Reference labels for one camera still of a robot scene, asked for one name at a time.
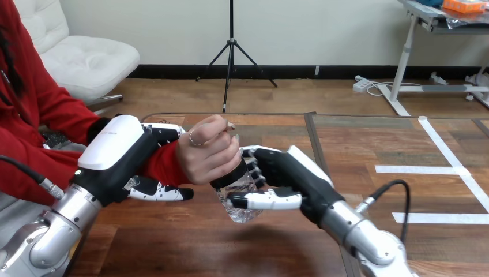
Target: black cable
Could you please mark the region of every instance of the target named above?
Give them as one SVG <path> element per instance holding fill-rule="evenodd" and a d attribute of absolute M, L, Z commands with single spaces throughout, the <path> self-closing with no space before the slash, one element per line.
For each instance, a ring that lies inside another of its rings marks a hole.
<path fill-rule="evenodd" d="M 379 189 L 377 189 L 370 197 L 375 199 L 376 201 L 386 192 L 388 191 L 392 186 L 394 185 L 403 185 L 404 188 L 406 189 L 406 205 L 404 208 L 404 222 L 403 222 L 403 229 L 401 231 L 401 241 L 404 243 L 406 240 L 406 235 L 408 233 L 408 216 L 409 216 L 409 209 L 411 208 L 411 190 L 409 189 L 408 183 L 406 183 L 403 180 L 394 180 L 386 183 L 384 186 L 381 186 Z"/>
<path fill-rule="evenodd" d="M 11 165 L 15 166 L 16 168 L 20 169 L 22 172 L 24 172 L 27 176 L 31 177 L 38 184 L 44 182 L 44 180 L 45 180 L 45 177 L 42 176 L 41 174 L 35 172 L 30 167 L 28 167 L 25 164 L 18 162 L 18 161 L 14 160 L 10 157 L 7 157 L 5 155 L 0 155 L 0 160 L 6 161 L 6 162 L 10 163 Z"/>

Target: tripod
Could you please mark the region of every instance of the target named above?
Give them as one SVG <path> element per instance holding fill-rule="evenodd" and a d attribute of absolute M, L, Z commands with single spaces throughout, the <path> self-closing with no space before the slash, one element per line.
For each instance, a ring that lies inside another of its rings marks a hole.
<path fill-rule="evenodd" d="M 210 67 L 216 62 L 216 60 L 222 55 L 222 53 L 228 47 L 230 48 L 230 53 L 229 53 L 229 58 L 228 58 L 228 74 L 226 76 L 226 88 L 225 88 L 225 91 L 224 91 L 223 113 L 226 112 L 226 101 L 227 101 L 227 98 L 228 98 L 228 89 L 229 89 L 229 85 L 230 85 L 230 75 L 231 75 L 231 72 L 234 70 L 234 47 L 235 46 L 239 49 L 239 51 L 241 51 L 246 56 L 246 58 L 248 58 L 250 60 L 251 63 L 253 63 L 254 67 L 258 70 L 258 72 L 260 73 L 260 75 L 264 79 L 270 80 L 270 82 L 272 82 L 272 84 L 275 87 L 278 87 L 278 85 L 271 78 L 269 78 L 269 77 L 267 77 L 265 75 L 265 73 L 263 72 L 263 69 L 261 69 L 261 67 L 255 61 L 253 61 L 253 59 L 248 54 L 246 54 L 246 52 L 241 48 L 241 46 L 238 44 L 238 42 L 234 39 L 234 30 L 233 30 L 234 23 L 233 23 L 233 21 L 234 21 L 234 17 L 233 17 L 233 0 L 230 0 L 230 39 L 228 40 L 228 42 L 226 43 L 226 45 L 224 46 L 224 48 L 219 52 L 219 54 L 205 68 L 204 73 L 201 76 L 197 77 L 197 79 L 195 80 L 196 82 L 199 82 L 200 79 L 203 79 L 204 76 L 209 71 Z"/>

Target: white wall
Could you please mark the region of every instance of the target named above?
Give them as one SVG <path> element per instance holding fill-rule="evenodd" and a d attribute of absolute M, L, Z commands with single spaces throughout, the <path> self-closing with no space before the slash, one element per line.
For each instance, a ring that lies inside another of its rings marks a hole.
<path fill-rule="evenodd" d="M 229 37 L 228 0 L 61 0 L 72 35 L 136 47 L 143 64 L 207 64 Z M 409 20 L 396 0 L 235 0 L 235 37 L 261 65 L 396 65 Z M 477 66 L 488 36 L 419 28 L 410 65 Z M 217 64 L 226 64 L 227 56 Z M 250 64 L 236 55 L 236 64 Z"/>

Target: chair leg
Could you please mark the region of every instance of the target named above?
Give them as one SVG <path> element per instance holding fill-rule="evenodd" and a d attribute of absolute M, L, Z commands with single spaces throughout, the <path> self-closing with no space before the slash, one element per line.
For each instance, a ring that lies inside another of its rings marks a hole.
<path fill-rule="evenodd" d="M 112 101 L 112 100 L 122 101 L 122 99 L 123 99 L 122 94 L 104 96 L 104 97 L 97 98 L 94 101 L 88 102 L 86 105 L 91 106 L 91 105 L 105 103 L 105 102 Z"/>

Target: plastic water bottle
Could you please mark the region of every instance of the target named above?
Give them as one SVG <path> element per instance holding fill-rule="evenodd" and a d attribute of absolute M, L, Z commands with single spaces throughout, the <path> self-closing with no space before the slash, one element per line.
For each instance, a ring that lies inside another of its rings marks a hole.
<path fill-rule="evenodd" d="M 262 211 L 259 210 L 238 209 L 227 203 L 226 198 L 229 192 L 253 192 L 257 190 L 244 159 L 232 172 L 212 181 L 210 184 L 216 190 L 217 196 L 219 196 L 221 203 L 234 222 L 245 223 L 261 214 Z"/>

